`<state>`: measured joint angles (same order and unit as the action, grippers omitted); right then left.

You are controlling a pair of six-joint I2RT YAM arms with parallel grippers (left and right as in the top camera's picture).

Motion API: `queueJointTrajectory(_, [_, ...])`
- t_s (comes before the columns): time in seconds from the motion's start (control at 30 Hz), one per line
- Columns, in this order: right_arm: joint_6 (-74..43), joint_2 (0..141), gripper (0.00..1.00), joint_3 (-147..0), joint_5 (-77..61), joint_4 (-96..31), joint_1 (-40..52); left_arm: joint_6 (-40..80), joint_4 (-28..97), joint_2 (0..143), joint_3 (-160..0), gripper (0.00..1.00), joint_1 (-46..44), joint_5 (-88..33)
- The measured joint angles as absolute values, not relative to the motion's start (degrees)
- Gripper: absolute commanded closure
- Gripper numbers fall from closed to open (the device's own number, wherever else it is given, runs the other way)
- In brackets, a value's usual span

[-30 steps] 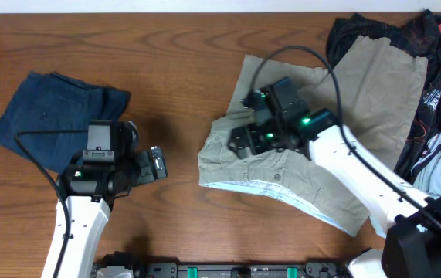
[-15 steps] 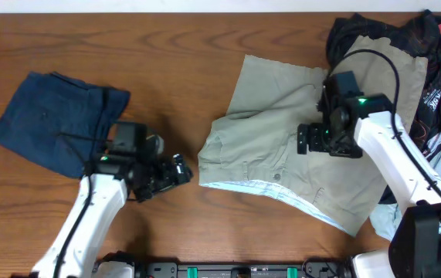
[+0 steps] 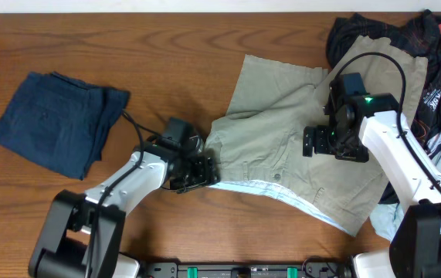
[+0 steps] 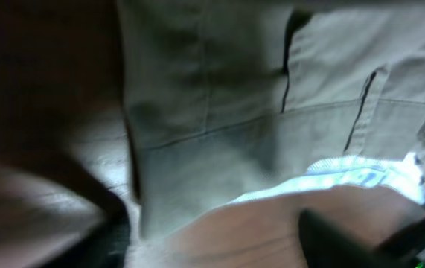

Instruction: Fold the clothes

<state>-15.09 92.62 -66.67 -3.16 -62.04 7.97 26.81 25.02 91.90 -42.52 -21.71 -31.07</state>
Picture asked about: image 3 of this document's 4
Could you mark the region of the khaki cargo shorts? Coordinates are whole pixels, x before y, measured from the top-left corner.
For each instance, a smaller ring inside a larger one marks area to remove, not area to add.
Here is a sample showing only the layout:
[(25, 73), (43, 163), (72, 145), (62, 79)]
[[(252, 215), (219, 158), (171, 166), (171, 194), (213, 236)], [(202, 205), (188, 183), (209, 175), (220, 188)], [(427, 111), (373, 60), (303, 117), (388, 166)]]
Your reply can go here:
[(374, 158), (304, 157), (304, 128), (327, 123), (329, 84), (346, 73), (360, 73), (369, 93), (402, 101), (413, 120), (427, 65), (388, 38), (364, 36), (331, 69), (246, 56), (226, 115), (213, 121), (205, 143), (219, 168), (219, 188), (275, 198), (355, 236), (388, 179)]

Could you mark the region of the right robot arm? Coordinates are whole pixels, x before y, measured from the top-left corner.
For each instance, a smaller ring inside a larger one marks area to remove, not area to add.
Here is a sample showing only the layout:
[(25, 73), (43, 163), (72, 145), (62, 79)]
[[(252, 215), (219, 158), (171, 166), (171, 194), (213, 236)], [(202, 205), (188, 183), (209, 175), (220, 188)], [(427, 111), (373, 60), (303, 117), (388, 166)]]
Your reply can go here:
[(373, 155), (405, 216), (390, 246), (361, 253), (341, 277), (441, 277), (441, 174), (407, 129), (389, 93), (330, 100), (327, 126), (305, 127), (303, 154), (365, 162)]

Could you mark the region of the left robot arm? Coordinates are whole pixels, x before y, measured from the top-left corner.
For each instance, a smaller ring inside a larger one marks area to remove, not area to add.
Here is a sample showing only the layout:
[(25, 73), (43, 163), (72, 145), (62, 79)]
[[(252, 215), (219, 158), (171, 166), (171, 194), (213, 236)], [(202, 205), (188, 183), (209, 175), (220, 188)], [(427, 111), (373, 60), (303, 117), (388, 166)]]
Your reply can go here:
[(136, 277), (120, 253), (127, 216), (164, 183), (178, 194), (219, 181), (212, 156), (146, 143), (106, 181), (53, 199), (28, 265), (31, 277)]

